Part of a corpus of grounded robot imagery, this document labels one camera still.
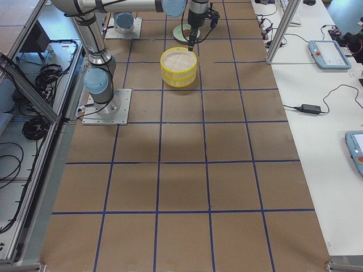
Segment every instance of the metal base plate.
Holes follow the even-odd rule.
[[[114,18],[109,19],[109,26],[114,25]],[[107,29],[106,38],[113,40],[139,40],[141,33],[142,18],[134,18],[134,29],[128,33],[118,33],[114,28]]]
[[[94,113],[89,116],[84,116],[82,123],[84,125],[127,125],[129,117],[130,101],[131,101],[131,89],[118,89],[115,90],[115,97],[121,101],[121,107],[119,111],[109,118],[100,116],[98,113],[94,113],[96,110],[94,107],[86,108],[85,114]],[[93,99],[90,96],[87,101],[88,104],[93,103]]]

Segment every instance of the control box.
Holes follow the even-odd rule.
[[[358,172],[363,176],[363,131],[350,131],[345,134],[345,142]]]

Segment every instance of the grid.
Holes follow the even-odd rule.
[[[133,89],[129,124],[77,124],[41,256],[52,271],[324,271],[252,5],[214,8],[221,21],[196,46],[199,74],[182,90],[164,85],[158,62],[179,45],[179,20],[139,12],[141,40],[107,41],[115,87]],[[61,263],[55,244],[84,254]]]

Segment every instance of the yellow container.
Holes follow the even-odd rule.
[[[166,50],[161,58],[161,75],[166,84],[183,88],[194,82],[197,76],[197,56],[184,47]]]

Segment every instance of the screen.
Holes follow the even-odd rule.
[[[363,134],[355,134],[354,137],[356,137],[360,150],[363,151]]]
[[[315,42],[326,65],[346,65],[334,42]]]

